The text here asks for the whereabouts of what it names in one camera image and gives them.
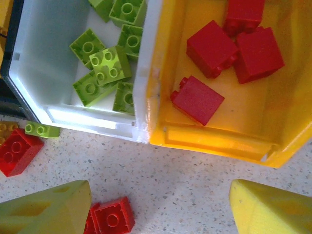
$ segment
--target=lego stud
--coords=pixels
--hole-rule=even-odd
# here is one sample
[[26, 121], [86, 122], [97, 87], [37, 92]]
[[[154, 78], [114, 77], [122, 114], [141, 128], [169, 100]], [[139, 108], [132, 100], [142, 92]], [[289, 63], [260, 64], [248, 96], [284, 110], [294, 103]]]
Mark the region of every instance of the lego stud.
[[125, 103], [127, 103], [128, 105], [133, 105], [133, 97], [132, 97], [132, 93], [127, 93], [124, 97], [123, 100]]
[[44, 126], [40, 126], [40, 127], [37, 128], [37, 133], [38, 133], [38, 135], [43, 135], [43, 134], [45, 134], [46, 132], [47, 132], [47, 128], [44, 127]]
[[107, 216], [106, 218], [106, 223], [108, 226], [110, 226], [111, 228], [117, 227], [118, 223], [119, 223], [119, 218], [117, 215], [115, 214], [110, 214], [109, 216]]
[[89, 95], [94, 95], [97, 92], [97, 90], [98, 88], [94, 84], [89, 83], [85, 86], [85, 91]]
[[86, 53], [86, 54], [90, 54], [93, 52], [94, 50], [94, 45], [92, 42], [86, 42], [83, 44], [82, 46], [82, 50]]
[[129, 36], [126, 42], [126, 47], [129, 47], [133, 53], [138, 54], [140, 51], [141, 37]]

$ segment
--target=white speckled surface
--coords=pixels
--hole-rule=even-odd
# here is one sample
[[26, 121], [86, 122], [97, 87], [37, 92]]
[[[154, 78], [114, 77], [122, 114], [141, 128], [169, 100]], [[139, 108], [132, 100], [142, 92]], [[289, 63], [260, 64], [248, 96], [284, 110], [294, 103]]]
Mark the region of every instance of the white speckled surface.
[[228, 200], [233, 179], [312, 195], [312, 141], [278, 170], [66, 129], [59, 139], [44, 141], [22, 175], [0, 175], [0, 202], [87, 179], [93, 201], [128, 196], [136, 219], [134, 234], [234, 234]]

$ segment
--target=red lego brick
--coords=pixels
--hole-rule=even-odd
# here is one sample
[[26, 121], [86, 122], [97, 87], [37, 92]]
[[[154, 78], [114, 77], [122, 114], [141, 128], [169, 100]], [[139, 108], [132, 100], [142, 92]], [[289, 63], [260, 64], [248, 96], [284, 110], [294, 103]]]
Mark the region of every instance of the red lego brick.
[[240, 52], [234, 68], [241, 84], [268, 77], [285, 66], [271, 28], [259, 27], [254, 33], [241, 33], [236, 44]]
[[241, 32], [252, 33], [262, 21], [265, 0], [229, 0], [223, 29], [234, 37]]
[[224, 97], [193, 76], [183, 78], [180, 91], [174, 91], [170, 99], [174, 106], [192, 119], [206, 125], [217, 111]]
[[42, 147], [37, 136], [16, 128], [0, 148], [0, 170], [7, 177], [21, 174]]
[[95, 209], [101, 234], [129, 233], [135, 220], [127, 197], [107, 202]]
[[187, 55], [207, 78], [218, 77], [237, 59], [238, 48], [215, 21], [187, 40]]

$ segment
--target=toy brick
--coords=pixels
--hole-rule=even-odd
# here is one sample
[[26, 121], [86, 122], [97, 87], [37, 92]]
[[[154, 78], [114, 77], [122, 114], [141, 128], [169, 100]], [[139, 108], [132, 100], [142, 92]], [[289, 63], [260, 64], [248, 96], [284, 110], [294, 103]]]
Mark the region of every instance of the toy brick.
[[121, 27], [123, 24], [142, 27], [146, 11], [146, 0], [116, 0], [109, 18], [117, 27]]
[[131, 77], [131, 68], [123, 47], [117, 45], [90, 56], [91, 64], [102, 84]]
[[37, 153], [43, 142], [37, 136], [26, 135], [16, 128], [0, 148], [0, 170], [6, 177], [21, 174]]
[[95, 210], [95, 218], [102, 234], [129, 233], [135, 225], [127, 197], [102, 204]]
[[224, 97], [193, 76], [183, 78], [180, 91], [174, 91], [170, 99], [178, 110], [206, 125], [222, 104]]
[[31, 121], [28, 121], [25, 127], [26, 134], [43, 138], [58, 138], [59, 132], [59, 127], [49, 126]]
[[113, 0], [88, 0], [96, 13], [107, 23], [112, 10]]
[[0, 204], [0, 233], [81, 234], [90, 205], [86, 180], [6, 201]]
[[17, 122], [0, 121], [0, 145], [11, 135], [12, 131], [18, 128]]
[[236, 44], [240, 52], [234, 68], [241, 84], [268, 77], [285, 66], [271, 28], [259, 27], [254, 33], [241, 33]]
[[96, 76], [92, 70], [89, 74], [73, 84], [82, 104], [93, 106], [117, 89], [117, 81], [106, 84], [101, 76]]
[[229, 0], [223, 29], [230, 37], [252, 33], [262, 21], [265, 0]]
[[92, 70], [89, 56], [106, 49], [106, 46], [91, 29], [88, 29], [70, 45], [70, 48], [83, 65]]
[[141, 27], [127, 24], [122, 26], [118, 45], [124, 47], [128, 58], [131, 60], [138, 60], [142, 35], [143, 28]]
[[187, 55], [207, 78], [218, 77], [237, 59], [238, 48], [215, 21], [187, 40]]
[[122, 112], [134, 116], [135, 108], [133, 104], [132, 93], [133, 84], [119, 82], [113, 105], [113, 111]]

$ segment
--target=green lego brick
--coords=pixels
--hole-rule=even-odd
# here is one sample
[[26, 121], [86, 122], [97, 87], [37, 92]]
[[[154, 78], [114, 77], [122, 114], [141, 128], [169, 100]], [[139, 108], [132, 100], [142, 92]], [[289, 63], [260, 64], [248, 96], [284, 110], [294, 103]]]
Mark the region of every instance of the green lego brick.
[[103, 84], [131, 77], [131, 68], [123, 47], [117, 45], [90, 56], [94, 72]]
[[31, 121], [28, 121], [25, 127], [26, 134], [43, 138], [58, 138], [59, 131], [60, 131], [59, 127], [54, 127]]
[[97, 77], [94, 70], [73, 84], [82, 104], [90, 107], [117, 89], [117, 81], [103, 83], [101, 76]]
[[106, 49], [106, 46], [91, 29], [88, 29], [70, 45], [70, 48], [83, 65], [92, 70], [89, 56]]
[[142, 27], [146, 11], [146, 0], [116, 0], [109, 18], [117, 27], [121, 27], [123, 24]]
[[140, 52], [141, 38], [143, 35], [143, 28], [124, 24], [122, 26], [118, 45], [125, 48], [126, 54], [131, 60], [138, 60]]
[[107, 23], [109, 21], [109, 13], [113, 8], [113, 0], [88, 0], [96, 13]]
[[126, 82], [119, 82], [115, 96], [113, 111], [135, 115], [135, 108], [133, 104], [133, 84]]

